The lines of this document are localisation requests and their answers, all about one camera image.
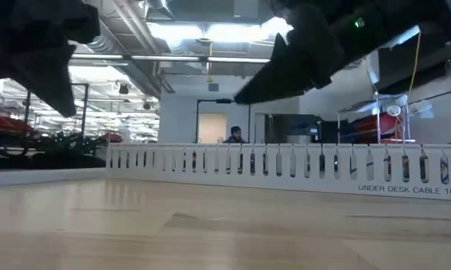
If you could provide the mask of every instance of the man sitting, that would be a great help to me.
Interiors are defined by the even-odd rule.
[[[239,126],[232,127],[230,133],[232,135],[224,143],[248,143],[242,139],[242,130]]]

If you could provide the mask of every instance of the green object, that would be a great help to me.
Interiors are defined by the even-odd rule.
[[[355,21],[355,27],[362,28],[364,26],[365,26],[365,21],[363,20],[363,18],[359,18]]]

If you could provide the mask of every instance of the light wood surface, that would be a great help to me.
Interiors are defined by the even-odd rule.
[[[451,202],[127,180],[0,187],[0,269],[451,269]]]

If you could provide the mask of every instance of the black cable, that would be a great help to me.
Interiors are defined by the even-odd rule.
[[[438,98],[438,97],[441,97],[441,96],[444,96],[444,95],[448,95],[448,94],[451,94],[451,91],[448,91],[448,92],[445,92],[445,93],[442,93],[442,94],[436,94],[436,95],[431,96],[431,97],[426,97],[426,98],[423,98],[421,100],[414,101],[414,102],[410,103],[409,105],[418,103],[420,101],[428,101],[428,100],[431,100],[431,99],[434,99],[434,98]]]

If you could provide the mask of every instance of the fluorescent light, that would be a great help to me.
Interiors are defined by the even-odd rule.
[[[249,42],[267,39],[259,25],[214,24],[206,33],[206,38],[218,42]]]
[[[152,36],[166,41],[203,38],[202,30],[196,25],[159,25],[151,22],[147,26]]]
[[[99,59],[99,60],[123,60],[122,55],[105,55],[105,54],[91,54],[91,53],[74,53],[73,59]]]
[[[134,60],[153,60],[153,61],[172,61],[172,62],[199,62],[200,57],[197,56],[180,56],[180,55],[133,55]]]
[[[114,63],[114,62],[96,62],[96,63],[92,63],[93,65],[96,66],[113,66],[113,67],[126,67],[128,66],[128,63]]]
[[[277,17],[271,18],[262,25],[213,24],[205,34],[197,25],[160,25],[149,22],[147,26],[155,38],[166,41],[201,38],[216,42],[262,41],[277,33],[286,35],[293,29],[284,19]]]
[[[94,102],[127,102],[127,103],[131,102],[128,99],[119,99],[119,98],[89,98],[89,101],[94,101]]]
[[[75,106],[78,106],[78,107],[82,107],[83,108],[83,105],[85,105],[85,104],[83,104],[83,101],[81,101],[81,100],[75,100]]]
[[[400,45],[404,43],[405,41],[410,40],[414,36],[418,35],[420,32],[419,26],[415,25],[414,27],[408,29],[407,31],[403,32],[402,34],[398,35],[391,41],[387,42],[383,47],[389,47],[392,48],[394,46]]]
[[[262,58],[234,58],[234,57],[209,57],[210,62],[221,62],[221,63],[249,63],[249,64],[265,64],[270,60]]]
[[[268,21],[264,22],[261,26],[262,31],[265,35],[275,36],[279,33],[282,36],[287,36],[290,30],[293,30],[291,25],[288,25],[285,19],[273,17]]]
[[[70,66],[68,70],[74,79],[88,81],[125,81],[129,82],[128,76],[116,70],[114,67],[82,67]]]

